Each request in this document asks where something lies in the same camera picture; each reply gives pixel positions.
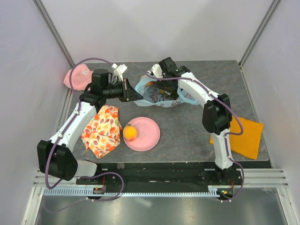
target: floor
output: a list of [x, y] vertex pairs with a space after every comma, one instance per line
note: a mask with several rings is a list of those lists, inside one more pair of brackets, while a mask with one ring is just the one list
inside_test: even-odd
[[[127, 77], [134, 87], [140, 77], [155, 64], [154, 62], [127, 62]], [[207, 87], [219, 94], [226, 93], [230, 97], [232, 109], [240, 117], [255, 120], [255, 115], [248, 98], [240, 70], [236, 61], [180, 61]], [[89, 64], [91, 70], [106, 68], [107, 64]], [[74, 110], [76, 100], [72, 99], [70, 112]], [[139, 107], [134, 102], [121, 103], [118, 99], [107, 100], [107, 105], [119, 108], [119, 119], [122, 126], [131, 119], [144, 116], [153, 119], [160, 127], [160, 140], [151, 150], [136, 152], [131, 150], [121, 136], [120, 145], [101, 159], [97, 159], [92, 151], [86, 150], [81, 139], [78, 139], [73, 154], [76, 159], [91, 160], [97, 163], [129, 163], [129, 162], [209, 162], [214, 161], [213, 146], [209, 144], [210, 134], [202, 125], [203, 109], [198, 105], [181, 104], [173, 108], [158, 106]], [[232, 153], [237, 161], [251, 159]], [[268, 154], [261, 140], [257, 160], [268, 160]]]
[[[82, 197], [43, 196], [48, 210]], [[207, 197], [121, 197], [111, 202], [83, 201], [59, 213], [40, 207], [36, 225], [286, 225], [275, 188], [243, 189], [231, 203]]]

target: plastic bag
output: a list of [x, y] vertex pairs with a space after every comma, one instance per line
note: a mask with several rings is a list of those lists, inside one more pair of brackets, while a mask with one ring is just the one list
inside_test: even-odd
[[143, 100], [135, 101], [138, 106], [151, 106], [157, 105], [160, 107], [173, 107], [181, 103], [190, 103], [193, 105], [198, 105], [199, 103], [185, 90], [181, 88], [177, 89], [178, 98], [176, 100], [168, 100], [168, 96], [160, 92], [160, 89], [154, 85], [146, 87], [146, 84], [156, 81], [150, 77], [144, 75], [141, 77], [139, 83], [135, 86], [135, 90], [143, 96]]

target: plate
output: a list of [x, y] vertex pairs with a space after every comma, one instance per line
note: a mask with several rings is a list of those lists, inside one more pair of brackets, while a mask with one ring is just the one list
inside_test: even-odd
[[138, 136], [133, 141], [124, 141], [128, 147], [135, 151], [147, 151], [152, 149], [159, 141], [160, 129], [158, 124], [147, 117], [137, 117], [128, 124], [137, 129]]

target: wall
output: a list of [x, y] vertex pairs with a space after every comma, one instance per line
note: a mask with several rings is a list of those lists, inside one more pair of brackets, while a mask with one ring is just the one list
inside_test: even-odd
[[281, 1], [244, 66], [275, 167], [300, 212], [300, 1]]
[[42, 0], [75, 62], [240, 60], [272, 0]]
[[35, 174], [36, 146], [56, 129], [68, 64], [31, 0], [0, 7], [0, 218], [21, 224]]

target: pink hat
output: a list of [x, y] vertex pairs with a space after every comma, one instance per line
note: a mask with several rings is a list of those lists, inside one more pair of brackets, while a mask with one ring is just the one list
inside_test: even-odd
[[[70, 86], [70, 73], [71, 70], [68, 71], [64, 84], [71, 88]], [[72, 85], [75, 90], [84, 90], [85, 87], [92, 82], [92, 73], [93, 71], [90, 71], [89, 68], [85, 64], [80, 64], [75, 68], [75, 70], [72, 73]]]

